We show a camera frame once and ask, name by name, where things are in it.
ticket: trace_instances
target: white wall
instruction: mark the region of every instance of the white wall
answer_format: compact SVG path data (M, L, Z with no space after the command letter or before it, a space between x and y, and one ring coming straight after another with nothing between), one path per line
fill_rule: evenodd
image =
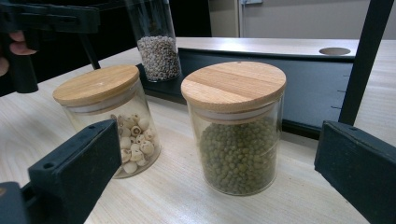
M213 36L237 36L233 35L237 28L230 25L238 10L237 1L209 0ZM358 39L369 3L370 0L263 0L262 4L239 9L240 36ZM395 8L384 39L396 39Z

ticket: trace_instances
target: green peas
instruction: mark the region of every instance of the green peas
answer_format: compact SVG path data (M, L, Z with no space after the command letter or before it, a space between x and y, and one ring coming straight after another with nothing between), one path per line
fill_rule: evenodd
M209 125L199 143L207 182L230 194L252 194L275 177L279 128L269 119Z

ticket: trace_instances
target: bamboo lid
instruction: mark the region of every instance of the bamboo lid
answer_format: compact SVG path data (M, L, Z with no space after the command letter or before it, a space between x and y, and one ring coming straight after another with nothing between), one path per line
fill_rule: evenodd
M249 111L279 99L286 76L266 63L218 63L188 75L181 84L183 97L201 109L234 113Z
M52 96L64 106L94 105L130 89L138 78L134 65L109 66L67 80Z

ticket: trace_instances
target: light wood tabletop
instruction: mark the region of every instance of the light wood tabletop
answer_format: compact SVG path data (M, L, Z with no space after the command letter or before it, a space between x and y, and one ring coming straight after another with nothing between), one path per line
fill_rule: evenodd
M306 55L338 47L353 56L358 41L179 37L177 46ZM141 63L137 49L100 62L122 63ZM35 93L0 98L0 182L25 185L27 169L76 133L52 92L91 70L87 65L40 83ZM396 146L395 99L396 41L384 40L355 126ZM163 147L159 159L139 175L112 179L86 223L367 223L314 170L318 141L282 133L273 185L252 196L229 196L204 181L187 107L151 96L148 105Z

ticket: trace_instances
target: glass jar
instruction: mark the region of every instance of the glass jar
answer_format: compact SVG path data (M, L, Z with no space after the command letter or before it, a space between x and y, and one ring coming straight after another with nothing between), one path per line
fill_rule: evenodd
M169 0L125 0L148 81L181 75Z
M137 175L160 155L159 136L136 66L94 70L67 80L52 95L77 132L101 120L117 120L122 166L114 178Z
M211 187L251 195L273 183L285 87L280 69L252 62L210 65L183 80L181 91Z

